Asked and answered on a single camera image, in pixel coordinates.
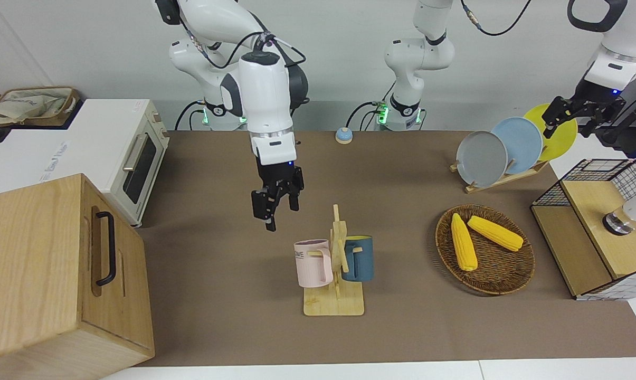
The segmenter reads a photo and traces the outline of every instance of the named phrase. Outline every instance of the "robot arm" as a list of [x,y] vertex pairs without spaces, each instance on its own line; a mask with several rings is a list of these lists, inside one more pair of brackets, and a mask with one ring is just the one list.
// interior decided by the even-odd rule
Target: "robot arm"
[[416,72],[441,70],[453,60],[454,47],[446,30],[451,3],[453,0],[419,0],[414,26],[425,38],[395,40],[386,50],[386,64],[396,77],[382,120],[390,130],[407,130],[416,122],[424,89]]
[[569,0],[568,19],[579,29],[602,32],[601,45],[590,67],[569,99],[558,96],[545,110],[545,137],[550,138],[556,128],[580,116],[590,117],[583,130],[585,137],[602,123],[613,122],[625,105],[620,93],[636,78],[636,0],[605,0],[609,10],[600,22],[590,23],[573,14],[575,0]]
[[[204,90],[206,106],[222,115],[248,119],[248,131],[257,169],[263,181],[252,192],[253,214],[275,231],[274,212],[284,195],[290,208],[299,209],[303,190],[290,109],[307,103],[308,81],[298,63],[252,13],[234,0],[156,0],[163,20],[182,24],[189,39],[174,43],[170,58],[192,75]],[[222,62],[216,49],[235,43],[252,50],[236,63]]]

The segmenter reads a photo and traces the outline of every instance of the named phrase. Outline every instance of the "corn cob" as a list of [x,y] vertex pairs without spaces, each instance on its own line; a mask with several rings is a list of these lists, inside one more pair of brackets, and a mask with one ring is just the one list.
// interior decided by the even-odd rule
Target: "corn cob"
[[473,215],[470,217],[468,226],[485,238],[513,252],[519,251],[520,248],[522,248],[522,244],[525,242],[522,236],[517,235],[513,231],[499,226],[494,222],[480,218],[479,216]]
[[472,272],[477,269],[477,256],[475,255],[475,247],[472,245],[468,227],[461,219],[459,214],[451,216],[451,240],[453,241],[453,250],[456,252],[456,260],[460,269]]

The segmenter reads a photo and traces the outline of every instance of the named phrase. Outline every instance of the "wooden box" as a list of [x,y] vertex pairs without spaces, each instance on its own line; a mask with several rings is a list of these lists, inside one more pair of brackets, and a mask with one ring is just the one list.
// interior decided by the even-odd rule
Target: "wooden box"
[[88,179],[1,193],[0,379],[101,378],[153,356],[144,243]]
[[616,236],[605,214],[636,194],[636,162],[581,162],[531,207],[572,296],[636,296],[636,230]]

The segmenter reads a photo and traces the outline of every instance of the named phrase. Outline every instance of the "wooden mug holder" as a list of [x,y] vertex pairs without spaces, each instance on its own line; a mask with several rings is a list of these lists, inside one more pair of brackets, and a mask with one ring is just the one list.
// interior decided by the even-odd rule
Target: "wooden mug holder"
[[333,205],[334,222],[329,231],[329,252],[334,280],[327,286],[303,289],[303,313],[309,317],[364,314],[362,283],[345,281],[341,272],[348,272],[344,245],[346,222],[339,219],[339,205]]
[[[543,147],[543,150],[540,153],[543,153],[545,151],[545,148],[547,148],[547,146]],[[515,163],[514,159],[511,159],[510,162],[508,162],[508,167],[506,168],[506,171],[508,169],[510,169],[511,166],[513,166],[513,164]],[[476,187],[475,186],[475,182],[471,183],[470,185],[465,187],[465,192],[468,194],[472,194],[472,193],[476,193],[476,192],[481,192],[482,190],[485,190],[487,188],[492,188],[492,187],[497,187],[499,185],[503,185],[505,183],[510,183],[513,181],[516,181],[518,179],[521,178],[527,178],[528,176],[533,176],[535,174],[538,174],[539,171],[543,170],[543,168],[545,168],[545,166],[547,166],[547,164],[549,163],[549,161],[538,161],[536,162],[536,164],[534,166],[532,166],[529,170],[522,172],[522,173],[518,173],[516,175],[507,175],[504,174],[503,176],[501,176],[501,178],[499,180],[497,180],[493,185],[491,186],[487,186],[487,187]],[[452,173],[455,173],[458,171],[458,164],[459,161],[455,161],[450,167],[450,171]]]

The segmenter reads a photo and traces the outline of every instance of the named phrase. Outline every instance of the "brown table mat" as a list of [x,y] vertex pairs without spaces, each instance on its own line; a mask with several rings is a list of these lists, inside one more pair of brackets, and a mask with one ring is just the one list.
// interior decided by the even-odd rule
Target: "brown table mat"
[[[636,356],[626,302],[574,301],[528,206],[549,168],[467,195],[448,167],[466,132],[298,132],[306,190],[276,233],[252,217],[259,188],[248,134],[172,134],[139,233],[146,242],[156,358],[146,366],[370,363]],[[292,243],[328,238],[332,204],[374,237],[363,317],[304,317]],[[481,297],[446,277],[441,214],[488,205],[527,234],[536,271],[517,293]]]

